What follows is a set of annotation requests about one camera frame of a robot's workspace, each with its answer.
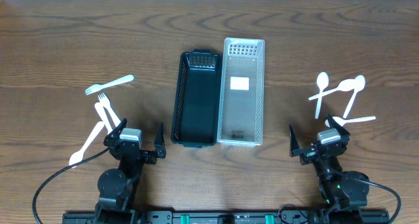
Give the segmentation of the white plastic fork middle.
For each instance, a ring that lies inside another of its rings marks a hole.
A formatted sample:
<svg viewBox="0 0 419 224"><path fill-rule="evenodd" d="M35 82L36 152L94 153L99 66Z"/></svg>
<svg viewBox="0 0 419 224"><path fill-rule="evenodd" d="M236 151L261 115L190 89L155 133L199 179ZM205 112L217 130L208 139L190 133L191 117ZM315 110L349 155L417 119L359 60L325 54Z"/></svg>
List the white plastic fork middle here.
<svg viewBox="0 0 419 224"><path fill-rule="evenodd" d="M96 102L94 104L95 110L98 113L98 115L100 116L100 119L104 122L104 125L107 129L107 133L111 133L113 131L111 124L109 122L109 119L107 117L107 114L105 112L105 109L103 108L102 104L100 102Z"/></svg>

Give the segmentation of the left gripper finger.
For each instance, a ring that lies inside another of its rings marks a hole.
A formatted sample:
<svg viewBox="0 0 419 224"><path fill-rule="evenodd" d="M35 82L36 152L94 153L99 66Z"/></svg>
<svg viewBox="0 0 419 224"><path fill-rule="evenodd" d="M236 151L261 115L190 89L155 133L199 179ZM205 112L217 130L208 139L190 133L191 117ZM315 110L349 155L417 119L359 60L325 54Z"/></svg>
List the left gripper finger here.
<svg viewBox="0 0 419 224"><path fill-rule="evenodd" d="M154 140L154 147L155 147L156 157L160 159L166 158L166 146L164 143L164 125L162 122L159 124L159 127L158 127L158 132Z"/></svg>
<svg viewBox="0 0 419 224"><path fill-rule="evenodd" d="M122 131L126 128L127 119L123 118L118 126L116 126L106 137L105 141L118 140Z"/></svg>

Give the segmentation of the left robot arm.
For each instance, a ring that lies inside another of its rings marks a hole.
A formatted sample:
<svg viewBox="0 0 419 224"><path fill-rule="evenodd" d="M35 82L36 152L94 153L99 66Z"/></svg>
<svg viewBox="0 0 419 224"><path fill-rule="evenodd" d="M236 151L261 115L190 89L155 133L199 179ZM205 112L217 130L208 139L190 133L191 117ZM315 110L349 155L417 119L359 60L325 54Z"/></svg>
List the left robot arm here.
<svg viewBox="0 0 419 224"><path fill-rule="evenodd" d="M159 124L155 148L148 151L141 148L141 130L127 128L126 123L127 120L123 119L103 142L119 165L106 170L98 180L100 195L95 207L94 224L142 222L142 211L134 208L134 200L143 166L156 164L158 159L166 157L163 124Z"/></svg>

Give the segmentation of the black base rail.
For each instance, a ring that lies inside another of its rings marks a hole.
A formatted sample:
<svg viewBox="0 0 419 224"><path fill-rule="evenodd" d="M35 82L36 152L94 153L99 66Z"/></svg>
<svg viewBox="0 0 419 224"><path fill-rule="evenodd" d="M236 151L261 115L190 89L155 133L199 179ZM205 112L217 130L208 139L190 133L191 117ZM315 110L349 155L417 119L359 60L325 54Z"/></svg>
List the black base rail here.
<svg viewBox="0 0 419 224"><path fill-rule="evenodd" d="M315 210L285 207L277 212L117 212L99 209L95 213L68 213L64 224L131 223L131 224L301 224L301 223L388 223L387 211L335 211L320 215Z"/></svg>

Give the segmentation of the clear plastic basket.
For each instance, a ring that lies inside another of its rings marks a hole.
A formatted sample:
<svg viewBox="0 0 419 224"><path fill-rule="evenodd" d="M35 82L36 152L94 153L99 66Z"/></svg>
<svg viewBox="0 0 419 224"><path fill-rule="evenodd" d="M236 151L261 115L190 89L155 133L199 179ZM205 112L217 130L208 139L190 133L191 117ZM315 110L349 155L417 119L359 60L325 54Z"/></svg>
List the clear plastic basket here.
<svg viewBox="0 0 419 224"><path fill-rule="evenodd" d="M227 37L224 42L217 141L263 143L265 41Z"/></svg>

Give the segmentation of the black plastic basket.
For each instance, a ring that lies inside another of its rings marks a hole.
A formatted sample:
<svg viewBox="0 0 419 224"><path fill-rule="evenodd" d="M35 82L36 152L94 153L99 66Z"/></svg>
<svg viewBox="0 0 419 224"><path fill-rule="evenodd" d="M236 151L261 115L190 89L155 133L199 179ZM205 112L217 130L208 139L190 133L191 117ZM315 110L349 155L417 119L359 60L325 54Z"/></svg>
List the black plastic basket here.
<svg viewBox="0 0 419 224"><path fill-rule="evenodd" d="M180 55L171 141L184 147L215 145L222 57L195 49Z"/></svg>

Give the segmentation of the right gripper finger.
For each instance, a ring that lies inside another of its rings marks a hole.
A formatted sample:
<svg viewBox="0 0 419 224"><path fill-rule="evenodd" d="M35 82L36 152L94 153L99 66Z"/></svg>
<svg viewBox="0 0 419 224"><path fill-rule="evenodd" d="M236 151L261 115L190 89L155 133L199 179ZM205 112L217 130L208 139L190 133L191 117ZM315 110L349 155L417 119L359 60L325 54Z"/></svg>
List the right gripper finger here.
<svg viewBox="0 0 419 224"><path fill-rule="evenodd" d="M290 132L290 150L289 150L289 156L290 157L297 157L300 155L300 146L297 141L297 137L295 135L295 131L292 127L292 125L289 125L289 132Z"/></svg>
<svg viewBox="0 0 419 224"><path fill-rule="evenodd" d="M338 123L337 117L327 115L327 126L332 129L336 129L341 136L349 136L350 133L341 124Z"/></svg>

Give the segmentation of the white plastic fork top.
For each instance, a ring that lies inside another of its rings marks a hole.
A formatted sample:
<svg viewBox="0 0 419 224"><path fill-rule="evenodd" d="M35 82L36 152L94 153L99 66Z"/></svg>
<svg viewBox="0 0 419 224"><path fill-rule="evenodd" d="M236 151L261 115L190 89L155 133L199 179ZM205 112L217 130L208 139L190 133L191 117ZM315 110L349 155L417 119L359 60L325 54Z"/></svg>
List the white plastic fork top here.
<svg viewBox="0 0 419 224"><path fill-rule="evenodd" d="M116 86L119 84L124 84L124 83L128 83L130 81L133 81L135 79L134 75L129 74L129 75L125 75L121 78L115 79L114 81L105 83L105 84L93 84L92 86L89 86L84 93L86 95L89 94L93 94L95 92L99 92L100 90L103 90L104 88L109 88L111 86Z"/></svg>

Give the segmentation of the white plastic fork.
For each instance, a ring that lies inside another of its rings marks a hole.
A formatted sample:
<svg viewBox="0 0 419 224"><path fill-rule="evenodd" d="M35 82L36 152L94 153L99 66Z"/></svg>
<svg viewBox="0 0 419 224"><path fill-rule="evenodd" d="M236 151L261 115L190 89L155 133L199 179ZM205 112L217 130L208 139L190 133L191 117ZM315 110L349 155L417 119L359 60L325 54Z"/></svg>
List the white plastic fork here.
<svg viewBox="0 0 419 224"><path fill-rule="evenodd" d="M100 102L96 102L94 104L95 110L98 113L98 115L100 116L100 119L104 122L104 125L107 129L107 133L111 133L113 131L111 124L109 122L109 119L107 117L107 114L105 112L105 109L103 108L102 104Z"/></svg>
<svg viewBox="0 0 419 224"><path fill-rule="evenodd" d="M103 90L104 88L109 88L111 86L116 86L119 84L124 84L124 83L128 83L130 81L133 81L135 79L134 75L129 74L129 75L125 75L121 78L115 79L114 81L105 83L105 84L93 84L92 86L89 86L84 93L86 95L89 94L93 94L95 92L99 92L100 90Z"/></svg>
<svg viewBox="0 0 419 224"><path fill-rule="evenodd" d="M99 94L98 98L102 106L108 111L109 115L111 116L114 125L118 126L120 124L120 119L113 110L110 99L104 93Z"/></svg>

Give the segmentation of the white plastic fork right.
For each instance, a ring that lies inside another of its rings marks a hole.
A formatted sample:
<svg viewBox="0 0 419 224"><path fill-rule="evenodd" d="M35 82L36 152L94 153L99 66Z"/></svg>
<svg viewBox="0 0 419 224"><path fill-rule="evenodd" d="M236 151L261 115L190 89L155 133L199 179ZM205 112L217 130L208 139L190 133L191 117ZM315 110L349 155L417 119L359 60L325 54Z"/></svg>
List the white plastic fork right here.
<svg viewBox="0 0 419 224"><path fill-rule="evenodd" d="M120 119L113 110L110 99L104 93L99 94L98 98L102 106L108 111L109 115L111 116L114 125L118 126L120 124Z"/></svg>

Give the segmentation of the white plastic spoon crossing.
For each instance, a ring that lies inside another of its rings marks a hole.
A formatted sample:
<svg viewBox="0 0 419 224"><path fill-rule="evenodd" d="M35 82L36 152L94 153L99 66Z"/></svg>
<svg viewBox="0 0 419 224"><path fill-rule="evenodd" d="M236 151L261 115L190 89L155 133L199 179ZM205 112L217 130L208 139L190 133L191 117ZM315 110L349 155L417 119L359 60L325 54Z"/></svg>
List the white plastic spoon crossing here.
<svg viewBox="0 0 419 224"><path fill-rule="evenodd" d="M347 92L347 91L351 91L354 89L355 86L355 79L346 79L343 80L342 82L339 83L339 85L336 88L324 91L322 93L316 94L314 96L309 97L309 100L315 100L318 99L320 97L324 97L328 94L334 93L336 91L342 91L342 92Z"/></svg>

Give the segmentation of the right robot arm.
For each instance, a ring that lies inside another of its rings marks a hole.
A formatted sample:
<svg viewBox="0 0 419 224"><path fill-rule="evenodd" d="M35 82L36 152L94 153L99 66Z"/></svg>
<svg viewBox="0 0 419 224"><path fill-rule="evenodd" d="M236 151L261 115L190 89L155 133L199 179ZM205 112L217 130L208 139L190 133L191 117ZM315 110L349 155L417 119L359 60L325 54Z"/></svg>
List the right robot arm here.
<svg viewBox="0 0 419 224"><path fill-rule="evenodd" d="M299 157L302 165L314 166L319 180L319 190L328 203L312 214L311 219L318 223L331 221L331 215L342 212L357 212L367 205L369 177L361 172L345 172L338 161L344 154L350 140L350 133L339 125L330 115L327 116L329 129L319 132L317 140L309 147L300 147L295 131L289 127L290 157Z"/></svg>

